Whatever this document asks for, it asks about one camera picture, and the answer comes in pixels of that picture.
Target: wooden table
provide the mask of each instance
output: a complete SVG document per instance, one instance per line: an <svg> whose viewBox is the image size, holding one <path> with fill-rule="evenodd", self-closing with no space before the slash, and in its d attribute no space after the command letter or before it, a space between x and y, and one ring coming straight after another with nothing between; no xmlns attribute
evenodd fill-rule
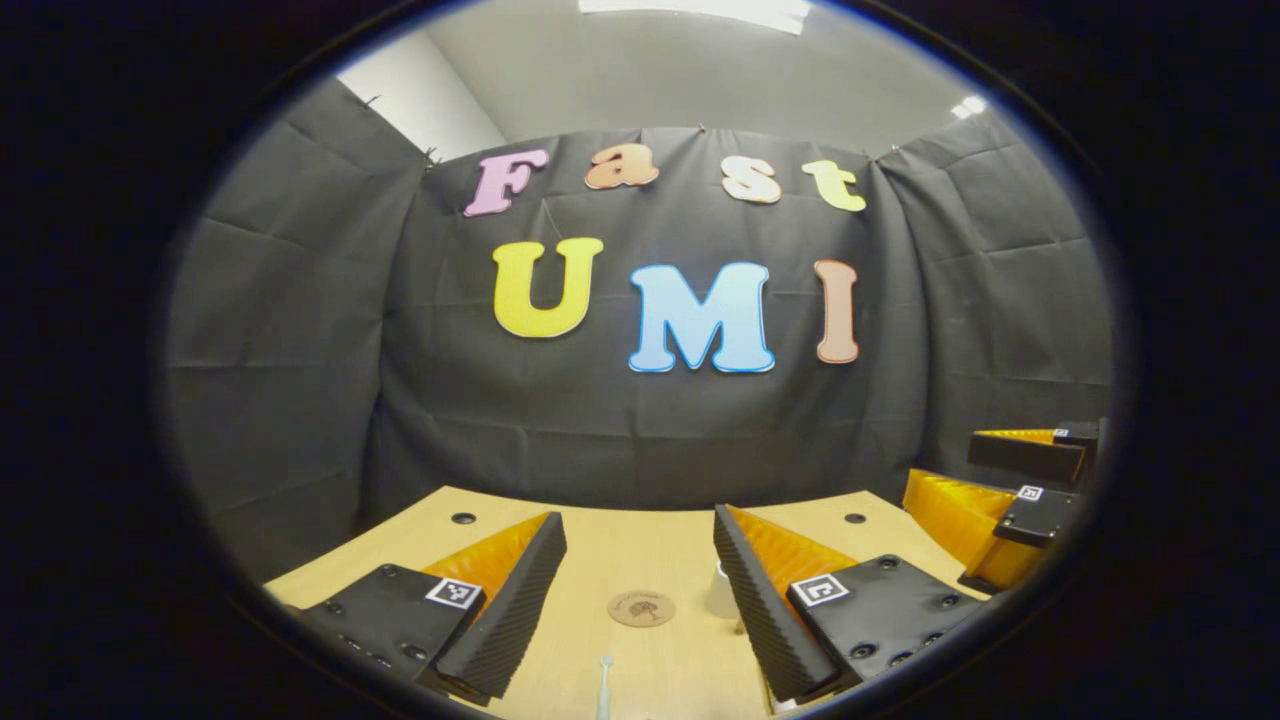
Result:
<svg viewBox="0 0 1280 720"><path fill-rule="evenodd" d="M266 584L282 602L310 607L384 562L425 568L545 510L564 519L568 552L547 596L538 632L504 698L488 712L517 720L594 717L600 657L609 669L613 720L768 717L759 664L735 620L712 615L713 514L568 507L442 488L356 539ZM961 564L910 515L869 492L751 509L863 561L895 553L957 591ZM476 521L460 525L454 512ZM845 515L867 516L861 524ZM655 628L613 621L605 605L631 589L657 591L676 616Z"/></svg>

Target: screw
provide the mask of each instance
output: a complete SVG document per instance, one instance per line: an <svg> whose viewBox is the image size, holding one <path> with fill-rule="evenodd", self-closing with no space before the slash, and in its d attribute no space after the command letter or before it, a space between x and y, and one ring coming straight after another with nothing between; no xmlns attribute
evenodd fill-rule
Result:
<svg viewBox="0 0 1280 720"><path fill-rule="evenodd" d="M404 643L401 646L401 652L403 652L407 657L412 657L413 660L426 660L426 651L417 647L416 644Z"/></svg>

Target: white plastic fork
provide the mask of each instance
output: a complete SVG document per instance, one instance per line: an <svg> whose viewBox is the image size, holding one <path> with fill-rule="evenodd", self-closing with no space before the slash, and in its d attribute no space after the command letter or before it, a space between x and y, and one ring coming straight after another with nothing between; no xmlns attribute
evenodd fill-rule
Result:
<svg viewBox="0 0 1280 720"><path fill-rule="evenodd" d="M595 710L595 720L609 720L609 665L613 665L613 655L600 659L600 705Z"/></svg>

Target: light blue letter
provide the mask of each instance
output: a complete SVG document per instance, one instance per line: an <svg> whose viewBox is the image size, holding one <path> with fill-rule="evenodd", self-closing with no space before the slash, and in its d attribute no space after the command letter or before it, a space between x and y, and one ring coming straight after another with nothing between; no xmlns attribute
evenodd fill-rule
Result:
<svg viewBox="0 0 1280 720"><path fill-rule="evenodd" d="M676 338L685 364L698 369L721 331L721 348L712 365L726 373L763 373L773 368L764 346L760 288L769 270L755 263L730 263L721 268L707 301L698 302L685 275L671 265L649 265L631 273L640 288L640 350L627 363L637 373L666 373L676 366L667 352L667 328Z"/></svg>

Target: round coaster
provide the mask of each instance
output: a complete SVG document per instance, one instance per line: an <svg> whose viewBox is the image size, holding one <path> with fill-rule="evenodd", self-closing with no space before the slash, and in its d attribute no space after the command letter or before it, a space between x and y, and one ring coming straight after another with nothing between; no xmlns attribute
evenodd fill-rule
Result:
<svg viewBox="0 0 1280 720"><path fill-rule="evenodd" d="M662 593L631 591L609 601L609 618L632 628L662 625L676 615L676 603Z"/></svg>

